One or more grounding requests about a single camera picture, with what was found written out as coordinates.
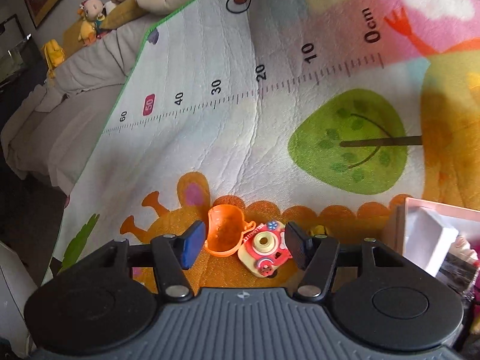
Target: yellow bag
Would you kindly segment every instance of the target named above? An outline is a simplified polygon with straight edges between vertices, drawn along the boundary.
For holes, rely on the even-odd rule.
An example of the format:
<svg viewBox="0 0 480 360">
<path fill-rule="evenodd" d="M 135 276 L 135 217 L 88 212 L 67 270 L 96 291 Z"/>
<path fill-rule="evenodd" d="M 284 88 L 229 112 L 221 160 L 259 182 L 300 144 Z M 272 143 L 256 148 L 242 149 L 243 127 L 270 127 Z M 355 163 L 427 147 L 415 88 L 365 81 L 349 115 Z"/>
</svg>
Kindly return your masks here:
<svg viewBox="0 0 480 360">
<path fill-rule="evenodd" d="M 54 68 L 58 67 L 65 60 L 65 53 L 55 39 L 49 40 L 43 45 L 46 64 L 49 66 L 49 77 L 54 78 Z"/>
</svg>

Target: orange plastic cup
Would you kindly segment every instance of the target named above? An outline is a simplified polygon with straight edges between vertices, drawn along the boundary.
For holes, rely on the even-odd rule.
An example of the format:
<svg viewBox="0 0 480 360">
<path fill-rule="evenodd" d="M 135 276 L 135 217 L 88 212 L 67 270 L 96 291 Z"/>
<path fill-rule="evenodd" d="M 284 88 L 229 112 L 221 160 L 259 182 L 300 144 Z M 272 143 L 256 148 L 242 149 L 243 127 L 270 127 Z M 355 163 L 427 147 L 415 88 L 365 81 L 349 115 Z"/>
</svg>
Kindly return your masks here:
<svg viewBox="0 0 480 360">
<path fill-rule="evenodd" d="M 245 221 L 243 211 L 231 204 L 219 204 L 208 211 L 208 235 L 204 248 L 215 257 L 229 257 L 242 245 L 243 237 L 256 223 Z"/>
</svg>

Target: black circular cover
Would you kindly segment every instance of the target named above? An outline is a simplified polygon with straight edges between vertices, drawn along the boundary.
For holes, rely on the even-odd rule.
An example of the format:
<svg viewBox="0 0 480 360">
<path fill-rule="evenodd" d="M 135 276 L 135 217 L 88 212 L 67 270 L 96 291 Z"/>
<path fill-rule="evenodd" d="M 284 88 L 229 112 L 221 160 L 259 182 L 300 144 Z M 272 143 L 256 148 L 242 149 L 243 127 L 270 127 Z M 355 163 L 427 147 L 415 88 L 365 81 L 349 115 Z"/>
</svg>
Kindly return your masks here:
<svg viewBox="0 0 480 360">
<path fill-rule="evenodd" d="M 420 268 L 382 267 L 334 293 L 334 319 L 352 338 L 384 350 L 426 350 L 460 325 L 460 297 Z"/>
<path fill-rule="evenodd" d="M 153 294 L 109 268 L 60 274 L 25 305 L 35 344 L 55 353 L 86 355 L 122 344 L 144 330 L 156 308 Z"/>
</svg>

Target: dark floor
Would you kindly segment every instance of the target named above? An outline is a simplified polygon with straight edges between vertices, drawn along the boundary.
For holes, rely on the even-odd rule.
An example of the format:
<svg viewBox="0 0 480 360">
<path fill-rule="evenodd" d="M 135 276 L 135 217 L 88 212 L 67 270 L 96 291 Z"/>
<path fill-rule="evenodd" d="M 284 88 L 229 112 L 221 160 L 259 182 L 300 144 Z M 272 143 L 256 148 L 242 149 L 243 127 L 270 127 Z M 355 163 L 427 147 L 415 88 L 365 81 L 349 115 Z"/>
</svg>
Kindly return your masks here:
<svg viewBox="0 0 480 360">
<path fill-rule="evenodd" d="M 57 242 L 66 196 L 31 176 L 20 180 L 8 171 L 0 173 L 0 240 L 18 253 L 40 285 Z"/>
</svg>

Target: silver bolt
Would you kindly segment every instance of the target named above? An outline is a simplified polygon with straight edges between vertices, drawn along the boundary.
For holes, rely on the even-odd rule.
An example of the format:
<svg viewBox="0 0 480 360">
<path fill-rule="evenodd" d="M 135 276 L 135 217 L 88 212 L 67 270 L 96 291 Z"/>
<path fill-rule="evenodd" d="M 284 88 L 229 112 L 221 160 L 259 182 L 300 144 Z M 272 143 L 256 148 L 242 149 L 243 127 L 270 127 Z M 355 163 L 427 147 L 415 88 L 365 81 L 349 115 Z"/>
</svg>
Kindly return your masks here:
<svg viewBox="0 0 480 360">
<path fill-rule="evenodd" d="M 301 286 L 297 292 L 306 298 L 316 298 L 322 293 L 322 290 L 316 286 Z"/>
<path fill-rule="evenodd" d="M 165 293 L 171 298 L 184 298 L 189 294 L 190 290 L 186 286 L 170 286 Z"/>
</svg>

